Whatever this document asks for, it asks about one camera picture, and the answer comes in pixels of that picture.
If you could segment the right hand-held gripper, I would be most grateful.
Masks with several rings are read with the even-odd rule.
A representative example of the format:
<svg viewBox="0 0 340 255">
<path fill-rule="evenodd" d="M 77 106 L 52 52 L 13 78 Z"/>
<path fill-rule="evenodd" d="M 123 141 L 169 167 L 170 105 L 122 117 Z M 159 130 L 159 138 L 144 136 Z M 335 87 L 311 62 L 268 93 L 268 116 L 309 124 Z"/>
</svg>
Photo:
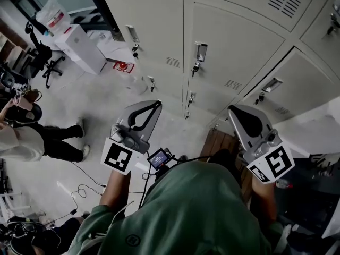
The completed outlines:
<svg viewBox="0 0 340 255">
<path fill-rule="evenodd" d="M 246 168 L 260 182 L 274 183 L 295 166 L 289 146 L 272 129 L 263 111 L 247 105 L 230 105 L 228 116 L 243 149 L 248 149 L 243 155 Z M 260 140 L 253 146 L 252 139 Z"/>
</svg>

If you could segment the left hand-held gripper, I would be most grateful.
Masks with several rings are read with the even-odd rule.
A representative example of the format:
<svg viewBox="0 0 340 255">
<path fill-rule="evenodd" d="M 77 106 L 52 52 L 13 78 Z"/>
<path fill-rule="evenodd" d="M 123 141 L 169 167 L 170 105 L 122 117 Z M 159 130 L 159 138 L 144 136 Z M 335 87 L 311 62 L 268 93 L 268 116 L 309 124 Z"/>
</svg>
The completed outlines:
<svg viewBox="0 0 340 255">
<path fill-rule="evenodd" d="M 137 117 L 145 112 L 150 113 L 143 124 L 137 126 Z M 150 148 L 148 140 L 161 112 L 160 100 L 141 101 L 125 108 L 105 140 L 100 163 L 123 175 L 136 169 L 146 172 L 148 165 L 145 154 Z"/>
</svg>

